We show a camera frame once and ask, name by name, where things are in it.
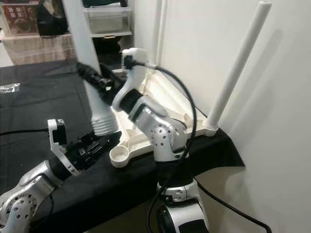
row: white pole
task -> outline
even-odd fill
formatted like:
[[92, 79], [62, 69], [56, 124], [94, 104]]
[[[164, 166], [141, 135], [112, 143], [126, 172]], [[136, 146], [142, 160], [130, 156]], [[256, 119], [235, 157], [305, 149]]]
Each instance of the white pole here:
[[218, 129], [218, 121], [220, 119], [220, 116], [225, 109], [225, 106], [230, 98], [234, 86], [237, 83], [239, 76], [249, 57], [249, 54], [252, 51], [252, 48], [257, 40], [257, 37], [265, 22], [265, 19], [267, 18], [271, 5], [271, 2], [269, 1], [260, 1], [258, 3], [248, 32], [245, 36], [239, 53], [236, 56], [235, 62], [233, 63], [233, 67], [231, 68], [228, 78], [207, 117], [206, 127], [208, 130], [213, 131], [214, 134]]
[[152, 64], [156, 63], [156, 53], [158, 47], [158, 38], [159, 38], [159, 28], [160, 28], [160, 19], [162, 13], [162, 4], [163, 0], [157, 0], [155, 6], [155, 23], [153, 28], [153, 36], [152, 36], [152, 49], [149, 51], [149, 62]]
[[[93, 67], [101, 73], [90, 30], [83, 11], [81, 0], [63, 0], [70, 33], [75, 46], [78, 61]], [[92, 111], [92, 126], [96, 135], [101, 136], [118, 130], [117, 121], [108, 105], [97, 90], [84, 81], [89, 106]]]
[[156, 53], [155, 53], [155, 64], [158, 66], [161, 63], [161, 58], [162, 58], [166, 11], [167, 11], [167, 0], [162, 0], [159, 28], [158, 28], [157, 46], [156, 46]]

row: black cloth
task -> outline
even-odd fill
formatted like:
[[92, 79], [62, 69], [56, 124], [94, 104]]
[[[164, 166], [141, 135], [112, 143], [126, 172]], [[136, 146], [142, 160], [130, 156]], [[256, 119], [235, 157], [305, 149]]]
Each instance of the black cloth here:
[[[51, 118], [65, 121], [68, 141], [91, 131], [90, 109], [74, 62], [0, 68], [0, 85], [20, 83], [20, 91], [0, 94], [0, 131], [45, 128]], [[0, 194], [53, 156], [46, 133], [1, 136]], [[194, 175], [219, 166], [243, 166], [231, 139], [222, 130], [212, 138], [196, 138], [190, 158]], [[155, 190], [152, 153], [122, 169], [114, 168], [106, 153], [90, 169], [79, 177], [70, 177], [53, 192], [53, 214], [34, 232], [84, 232], [148, 200]], [[34, 221], [44, 219], [49, 209], [46, 199]]]

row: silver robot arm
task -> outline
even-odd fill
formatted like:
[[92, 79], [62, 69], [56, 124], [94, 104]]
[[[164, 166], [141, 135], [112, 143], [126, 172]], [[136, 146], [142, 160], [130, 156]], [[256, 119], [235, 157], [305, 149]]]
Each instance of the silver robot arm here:
[[[96, 86], [103, 95], [114, 95], [112, 106], [116, 111], [125, 111], [129, 119], [148, 137], [154, 149], [154, 159], [158, 168], [159, 190], [172, 170], [178, 166], [187, 142], [186, 125], [172, 119], [164, 107], [149, 96], [138, 92], [145, 78], [146, 68], [128, 67], [129, 60], [147, 62], [145, 50], [131, 48], [122, 52], [122, 66], [127, 73], [121, 88], [111, 85], [109, 91], [100, 88], [107, 77], [81, 76]], [[182, 163], [169, 187], [161, 194], [164, 205], [158, 210], [160, 232], [186, 233], [208, 232], [208, 220], [198, 191], [198, 185], [188, 168]]]
[[90, 132], [66, 147], [63, 120], [48, 120], [51, 151], [45, 160], [22, 176], [16, 187], [0, 196], [0, 233], [27, 233], [40, 204], [71, 175], [92, 166], [119, 143], [121, 133], [96, 136]]

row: black cable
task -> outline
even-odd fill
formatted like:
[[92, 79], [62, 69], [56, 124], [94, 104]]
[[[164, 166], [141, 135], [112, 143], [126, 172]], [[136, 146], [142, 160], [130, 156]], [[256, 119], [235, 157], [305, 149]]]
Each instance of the black cable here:
[[168, 187], [168, 185], [170, 184], [172, 178], [174, 177], [174, 175], [178, 171], [180, 165], [184, 162], [184, 160], [185, 160], [185, 158], [186, 158], [186, 156], [187, 156], [187, 154], [189, 152], [190, 146], [194, 142], [195, 132], [196, 132], [197, 116], [196, 116], [195, 104], [194, 104], [194, 101], [193, 101], [193, 99], [191, 97], [190, 92], [188, 91], [186, 86], [182, 83], [182, 81], [176, 75], [174, 75], [173, 73], [171, 73], [170, 71], [168, 71], [165, 68], [162, 68], [162, 67], [159, 67], [159, 66], [152, 67], [152, 66], [148, 66], [147, 64], [144, 64], [144, 63], [141, 63], [141, 62], [137, 62], [137, 61], [132, 61], [131, 65], [134, 65], [134, 66], [136, 66], [136, 65], [137, 66], [145, 66], [145, 67], [149, 67], [149, 68], [152, 68], [152, 69], [157, 69], [159, 71], [162, 71], [162, 72], [170, 75], [176, 82], [178, 82], [178, 84], [181, 86], [181, 88], [186, 93], [186, 96], [189, 99], [189, 102], [190, 102], [190, 105], [191, 105], [192, 114], [193, 114], [193, 127], [192, 127], [192, 132], [191, 132], [191, 135], [190, 135], [190, 139], [187, 142], [186, 148], [185, 148], [182, 156], [180, 157], [180, 159], [178, 161], [178, 165], [172, 171], [172, 173], [170, 174], [168, 179], [163, 183], [162, 187], [158, 190], [156, 195], [153, 197], [153, 199], [152, 199], [152, 201], [150, 203], [150, 206], [148, 208], [145, 224], [146, 224], [146, 228], [147, 228], [148, 233], [152, 233], [153, 231], [151, 229], [151, 223], [150, 223], [151, 211], [152, 211], [152, 209], [153, 209], [153, 207], [154, 207], [154, 205], [156, 203], [156, 200], [159, 198], [160, 194]]
[[49, 197], [50, 197], [50, 201], [51, 201], [51, 208], [50, 208], [48, 215], [45, 217], [45, 219], [43, 219], [41, 222], [39, 222], [36, 226], [31, 227], [31, 231], [40, 227], [43, 223], [47, 222], [49, 217], [52, 215], [53, 210], [54, 210], [54, 199], [53, 199], [52, 194], [50, 194]]
[[271, 228], [270, 228], [267, 224], [265, 224], [265, 223], [263, 223], [263, 222], [260, 222], [259, 220], [257, 220], [257, 219], [255, 219], [255, 218], [253, 218], [253, 217], [251, 217], [251, 216], [249, 216], [249, 215], [243, 213], [241, 210], [238, 210], [238, 209], [236, 209], [235, 207], [233, 207], [233, 206], [229, 205], [228, 203], [224, 202], [224, 201], [221, 200], [220, 198], [216, 197], [215, 195], [213, 195], [212, 193], [210, 193], [209, 191], [207, 191], [207, 190], [198, 182], [198, 180], [197, 180], [196, 178], [194, 178], [194, 179], [197, 181], [199, 188], [200, 188], [205, 194], [207, 194], [208, 196], [210, 196], [211, 198], [213, 198], [215, 201], [217, 201], [217, 202], [220, 203], [221, 205], [224, 205], [225, 207], [229, 208], [230, 210], [232, 210], [233, 212], [237, 213], [238, 215], [240, 215], [240, 216], [246, 218], [247, 220], [249, 220], [249, 221], [251, 221], [251, 222], [253, 222], [253, 223], [255, 223], [255, 224], [257, 224], [257, 225], [259, 225], [259, 226], [261, 226], [261, 227], [263, 227], [263, 228], [266, 230], [267, 233], [272, 233]]
[[7, 135], [7, 134], [14, 134], [14, 133], [35, 133], [35, 132], [48, 132], [48, 128], [44, 129], [36, 129], [36, 130], [13, 130], [13, 131], [4, 131], [0, 133], [0, 136]]

